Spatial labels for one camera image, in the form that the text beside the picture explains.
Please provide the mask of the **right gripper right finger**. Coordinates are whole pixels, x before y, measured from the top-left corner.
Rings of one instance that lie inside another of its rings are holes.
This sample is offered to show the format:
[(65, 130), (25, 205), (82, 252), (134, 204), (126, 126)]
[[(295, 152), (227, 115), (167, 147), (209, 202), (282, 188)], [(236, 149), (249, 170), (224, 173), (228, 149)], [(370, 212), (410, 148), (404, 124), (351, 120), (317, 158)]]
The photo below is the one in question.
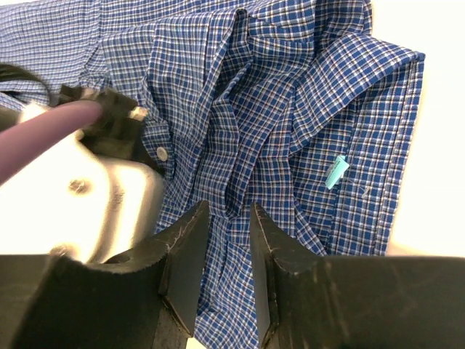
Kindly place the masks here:
[(462, 348), (460, 257), (320, 257), (251, 207), (261, 348)]

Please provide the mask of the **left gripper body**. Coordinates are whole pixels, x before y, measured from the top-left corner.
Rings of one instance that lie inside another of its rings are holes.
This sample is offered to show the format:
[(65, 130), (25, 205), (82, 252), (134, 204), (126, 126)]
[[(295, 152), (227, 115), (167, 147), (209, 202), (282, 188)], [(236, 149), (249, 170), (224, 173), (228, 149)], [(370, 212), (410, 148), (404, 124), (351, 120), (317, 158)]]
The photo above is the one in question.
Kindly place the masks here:
[(161, 171), (142, 143), (143, 121), (147, 110), (137, 101), (114, 89), (103, 90), (69, 87), (63, 84), (57, 94), (37, 75), (16, 65), (1, 64), (1, 81), (33, 81), (41, 84), (51, 106), (64, 105), (78, 100), (91, 100), (102, 107), (102, 114), (93, 124), (84, 128), (81, 142), (97, 155), (136, 161)]

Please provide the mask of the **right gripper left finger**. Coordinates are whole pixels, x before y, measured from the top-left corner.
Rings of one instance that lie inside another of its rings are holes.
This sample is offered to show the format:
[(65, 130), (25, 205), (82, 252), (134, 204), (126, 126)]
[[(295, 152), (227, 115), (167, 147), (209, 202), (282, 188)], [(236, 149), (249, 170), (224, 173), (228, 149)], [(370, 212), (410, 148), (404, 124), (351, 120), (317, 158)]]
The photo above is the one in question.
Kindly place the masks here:
[(104, 263), (1, 257), (3, 348), (184, 348), (194, 335), (209, 205)]

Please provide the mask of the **blue checked long sleeve shirt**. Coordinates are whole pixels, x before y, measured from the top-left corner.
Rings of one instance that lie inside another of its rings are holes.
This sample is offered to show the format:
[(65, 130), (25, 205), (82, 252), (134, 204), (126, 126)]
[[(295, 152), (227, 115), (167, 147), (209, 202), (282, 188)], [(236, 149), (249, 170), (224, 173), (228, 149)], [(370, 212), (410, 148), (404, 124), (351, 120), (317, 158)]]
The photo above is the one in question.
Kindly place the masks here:
[(157, 230), (210, 206), (195, 335), (257, 348), (252, 204), (315, 254), (386, 251), (424, 55), (371, 24), (369, 1), (34, 1), (1, 8), (1, 61), (148, 109)]

